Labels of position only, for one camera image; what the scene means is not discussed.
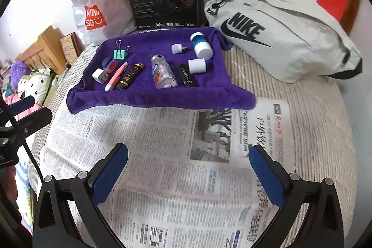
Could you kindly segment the newspaper sheet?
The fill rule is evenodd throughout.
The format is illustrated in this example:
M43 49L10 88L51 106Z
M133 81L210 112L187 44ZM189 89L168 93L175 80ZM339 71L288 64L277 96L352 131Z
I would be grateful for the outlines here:
M126 247L250 247L277 212L250 166L256 144L294 168L289 104L254 109L95 107L62 103L39 165L58 179L90 170L116 143L128 162L100 206Z

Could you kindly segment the black and gold tube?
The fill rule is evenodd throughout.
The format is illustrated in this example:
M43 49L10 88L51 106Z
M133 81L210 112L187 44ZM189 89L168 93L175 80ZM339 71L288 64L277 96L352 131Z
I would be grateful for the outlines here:
M127 89L143 69L144 64L135 63L133 67L130 69L130 71L127 72L123 78L121 78L121 80L116 85L115 89L118 90Z

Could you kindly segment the patterned book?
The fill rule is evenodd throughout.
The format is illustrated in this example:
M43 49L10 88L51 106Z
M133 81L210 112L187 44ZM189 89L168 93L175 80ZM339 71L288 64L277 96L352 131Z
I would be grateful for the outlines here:
M78 35L73 32L60 39L63 54L69 65L73 65L83 51L83 44Z

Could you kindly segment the mint green binder clip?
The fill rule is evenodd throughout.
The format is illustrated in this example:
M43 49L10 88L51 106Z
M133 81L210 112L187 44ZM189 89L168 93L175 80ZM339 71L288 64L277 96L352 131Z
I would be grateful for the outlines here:
M124 60L129 56L130 46L125 46L122 48L122 41L120 39L115 42L116 47L113 50L114 60Z

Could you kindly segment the blue and white bottle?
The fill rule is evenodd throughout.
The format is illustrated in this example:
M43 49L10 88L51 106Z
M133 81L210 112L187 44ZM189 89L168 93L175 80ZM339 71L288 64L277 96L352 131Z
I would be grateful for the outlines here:
M195 32L191 34L190 41L198 59L209 60L213 57L214 51L203 33Z

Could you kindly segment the grey Nike waist bag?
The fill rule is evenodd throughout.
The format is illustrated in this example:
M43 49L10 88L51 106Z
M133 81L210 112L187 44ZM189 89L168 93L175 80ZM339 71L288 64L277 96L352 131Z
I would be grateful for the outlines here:
M315 0L204 0L204 12L209 26L279 81L362 73L360 51Z

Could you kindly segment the purple towel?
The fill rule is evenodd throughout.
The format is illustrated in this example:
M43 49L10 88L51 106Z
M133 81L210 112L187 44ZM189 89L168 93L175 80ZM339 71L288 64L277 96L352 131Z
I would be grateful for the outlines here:
M197 58L191 35L204 35L213 50L204 72L191 74L189 64ZM93 77L104 59L118 47L128 47L129 55L117 62L127 64L116 86L107 91ZM141 108L253 109L256 97L232 84L223 51L232 44L215 28L182 28L124 35L104 41L85 68L79 84L67 94L71 114L95 106L124 104Z

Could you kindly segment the purple plush toy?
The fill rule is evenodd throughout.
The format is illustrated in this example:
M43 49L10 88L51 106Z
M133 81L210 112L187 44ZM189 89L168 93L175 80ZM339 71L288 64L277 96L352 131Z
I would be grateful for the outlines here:
M22 61L15 61L12 63L10 68L10 74L11 74L11 88L16 89L18 87L18 83L20 79L23 76L28 76L30 74L31 70Z

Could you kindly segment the small translucent white cap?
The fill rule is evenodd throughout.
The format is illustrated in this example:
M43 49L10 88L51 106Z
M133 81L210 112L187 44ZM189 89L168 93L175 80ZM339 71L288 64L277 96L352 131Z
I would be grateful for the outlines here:
M188 48L186 46L183 46L180 43L176 43L176 44L173 44L171 46L172 54L181 54L181 53L184 53L187 50L188 50Z

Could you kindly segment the clear candy bottle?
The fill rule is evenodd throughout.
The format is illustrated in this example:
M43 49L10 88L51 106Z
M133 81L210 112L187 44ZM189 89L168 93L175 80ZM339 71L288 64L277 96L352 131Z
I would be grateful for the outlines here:
M151 73L157 89L178 86L173 71L163 55L156 54L151 57Z

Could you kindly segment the pink and grey pen tube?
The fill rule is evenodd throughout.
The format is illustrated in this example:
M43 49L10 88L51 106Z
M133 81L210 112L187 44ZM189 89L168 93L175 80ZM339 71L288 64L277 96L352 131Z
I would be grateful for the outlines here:
M119 82L122 74L126 71L126 68L128 66L127 62L124 62L113 74L111 79L108 81L108 84L105 86L105 91L111 91Z

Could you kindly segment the floral pillow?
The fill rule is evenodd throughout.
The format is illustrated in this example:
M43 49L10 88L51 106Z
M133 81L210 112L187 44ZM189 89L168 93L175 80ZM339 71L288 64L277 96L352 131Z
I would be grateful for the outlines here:
M18 96L23 99L32 96L35 103L41 106L45 101L55 73L52 69L32 70L30 75L23 76L17 87Z

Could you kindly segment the blue and pink jar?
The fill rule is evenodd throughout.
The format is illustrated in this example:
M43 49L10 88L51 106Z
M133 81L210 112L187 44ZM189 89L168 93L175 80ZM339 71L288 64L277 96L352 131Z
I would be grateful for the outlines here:
M116 62L112 57L106 57L102 60L102 69L107 73L112 73L116 68Z

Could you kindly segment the pink patterned blanket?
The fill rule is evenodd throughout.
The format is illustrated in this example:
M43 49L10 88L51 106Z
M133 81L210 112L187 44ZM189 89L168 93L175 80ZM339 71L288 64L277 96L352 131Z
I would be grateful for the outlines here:
M18 96L18 93L12 93L4 100L6 104L12 105L22 99ZM31 107L17 115L14 115L14 117L16 120L22 119L39 108L40 106L38 106L34 101ZM32 202L32 187L28 179L28 165L30 160L23 147L19 148L17 155L19 157L19 162L15 165L15 182L18 192L16 203L21 214L21 224L29 231L29 233L32 234L34 205Z

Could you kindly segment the white USB charger plug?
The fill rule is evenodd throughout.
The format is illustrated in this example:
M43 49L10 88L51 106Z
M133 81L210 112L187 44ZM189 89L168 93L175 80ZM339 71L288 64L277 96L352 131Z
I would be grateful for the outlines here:
M92 78L100 83L100 84L103 84L107 81L108 79L108 73L103 70L103 69L96 69L93 74L92 74Z

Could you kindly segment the white Miniso plastic bag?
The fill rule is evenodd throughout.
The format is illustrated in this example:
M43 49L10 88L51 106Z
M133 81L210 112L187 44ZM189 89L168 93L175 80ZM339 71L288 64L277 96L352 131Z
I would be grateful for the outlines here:
M129 0L71 0L77 34L95 46L136 29Z

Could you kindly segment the small white cylinder cap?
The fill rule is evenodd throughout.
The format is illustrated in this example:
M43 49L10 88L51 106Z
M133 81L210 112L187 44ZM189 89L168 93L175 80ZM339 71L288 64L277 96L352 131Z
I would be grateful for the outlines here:
M207 71L206 61L204 59L189 60L188 66L191 74L203 74Z

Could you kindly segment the black Horizon stick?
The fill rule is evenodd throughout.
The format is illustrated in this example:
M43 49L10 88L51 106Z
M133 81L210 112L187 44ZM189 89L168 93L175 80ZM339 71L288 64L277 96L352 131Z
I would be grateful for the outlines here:
M199 87L196 78L190 73L189 68L185 64L177 65L176 71L185 87Z

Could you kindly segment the striped grey bed sheet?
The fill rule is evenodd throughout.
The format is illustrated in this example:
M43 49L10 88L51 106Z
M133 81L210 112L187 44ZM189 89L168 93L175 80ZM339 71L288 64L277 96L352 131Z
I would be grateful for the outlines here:
M63 78L49 105L53 120L60 105L66 104L67 92L81 80L95 52L94 48L85 50ZM331 178L339 197L344 232L349 232L356 200L356 154L346 107L336 81L306 76L292 84L283 83L238 48L225 52L224 59L233 83L254 92L257 100L278 99L289 104L294 144L294 168L289 172L296 172L309 181ZM38 164L50 126L36 134L32 145Z

